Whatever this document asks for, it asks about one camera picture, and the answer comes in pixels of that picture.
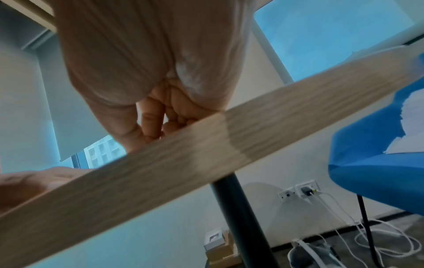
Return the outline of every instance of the black metal table leg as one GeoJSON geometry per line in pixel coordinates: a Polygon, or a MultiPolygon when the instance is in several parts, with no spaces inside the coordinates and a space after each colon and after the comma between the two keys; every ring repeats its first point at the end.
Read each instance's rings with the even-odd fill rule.
{"type": "Polygon", "coordinates": [[[233,173],[211,184],[246,268],[279,268],[252,207],[233,173]]]}
{"type": "Polygon", "coordinates": [[[365,232],[367,233],[368,244],[370,246],[370,252],[372,260],[378,268],[383,268],[383,266],[379,262],[379,258],[377,255],[377,251],[374,247],[374,239],[372,238],[370,223],[368,221],[367,210],[365,209],[365,204],[363,203],[362,196],[358,195],[359,208],[361,209],[363,226],[365,228],[365,232]]]}

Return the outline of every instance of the gray carpet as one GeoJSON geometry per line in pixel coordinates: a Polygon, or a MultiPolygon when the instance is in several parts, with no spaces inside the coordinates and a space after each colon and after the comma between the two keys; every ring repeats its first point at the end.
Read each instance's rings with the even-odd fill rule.
{"type": "MultiPolygon", "coordinates": [[[[424,244],[424,217],[418,215],[411,215],[404,218],[396,219],[390,222],[396,227],[403,230],[407,235],[412,236],[418,239],[422,244],[424,244]]],[[[381,225],[376,225],[373,228],[390,230],[382,227],[381,225]]],[[[362,259],[369,268],[374,268],[375,265],[372,262],[369,249],[358,246],[354,242],[354,237],[358,234],[356,232],[349,232],[342,234],[342,237],[348,243],[349,247],[353,253],[362,259]]],[[[409,243],[405,238],[398,238],[389,235],[373,234],[375,239],[376,246],[381,246],[396,251],[407,251],[409,250],[409,243]]],[[[337,254],[340,256],[341,261],[347,268],[364,268],[364,265],[358,260],[354,259],[346,246],[339,237],[331,237],[327,239],[327,242],[333,246],[337,254]]],[[[287,253],[289,249],[282,250],[275,253],[275,256],[281,266],[281,268],[290,268],[290,265],[287,260],[287,253]]],[[[424,267],[424,252],[417,253],[416,255],[406,257],[406,258],[392,258],[383,256],[383,261],[385,267],[395,266],[397,268],[423,268],[424,267]]]]}

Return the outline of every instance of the power socket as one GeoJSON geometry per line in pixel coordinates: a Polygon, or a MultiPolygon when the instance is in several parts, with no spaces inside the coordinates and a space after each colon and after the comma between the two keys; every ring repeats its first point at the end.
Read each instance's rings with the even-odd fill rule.
{"type": "Polygon", "coordinates": [[[288,189],[285,189],[282,192],[278,193],[278,197],[280,198],[281,202],[288,202],[292,200],[293,198],[296,198],[296,192],[294,187],[290,187],[288,189]]]}
{"type": "Polygon", "coordinates": [[[307,181],[307,182],[304,182],[304,183],[297,184],[295,186],[295,192],[302,199],[306,199],[306,198],[309,197],[309,196],[305,195],[301,190],[302,187],[305,187],[305,186],[306,187],[309,186],[309,187],[311,187],[312,189],[315,189],[315,190],[320,189],[319,186],[318,186],[318,183],[316,181],[307,181]]]}

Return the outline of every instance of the box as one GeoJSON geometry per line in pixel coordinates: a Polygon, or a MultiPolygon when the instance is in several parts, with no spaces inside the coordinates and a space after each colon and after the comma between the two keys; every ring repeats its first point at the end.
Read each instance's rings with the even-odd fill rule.
{"type": "Polygon", "coordinates": [[[221,260],[209,261],[209,268],[228,268],[242,263],[242,258],[234,244],[234,254],[227,256],[221,260]]]}
{"type": "Polygon", "coordinates": [[[219,245],[213,249],[206,251],[206,256],[208,257],[209,262],[221,260],[224,257],[234,254],[234,241],[233,237],[230,234],[230,231],[223,232],[225,244],[219,245]]]}
{"type": "Polygon", "coordinates": [[[222,228],[218,228],[216,230],[208,232],[204,236],[204,249],[211,250],[219,245],[225,244],[222,232],[222,228]]]}

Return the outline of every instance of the blue chair seat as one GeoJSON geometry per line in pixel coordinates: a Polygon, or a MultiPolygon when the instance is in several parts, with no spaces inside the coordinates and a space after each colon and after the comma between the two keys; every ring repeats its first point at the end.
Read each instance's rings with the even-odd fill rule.
{"type": "Polygon", "coordinates": [[[424,215],[424,153],[386,155],[396,137],[403,102],[424,88],[424,78],[398,91],[393,102],[336,132],[329,158],[329,176],[358,195],[424,215]]]}

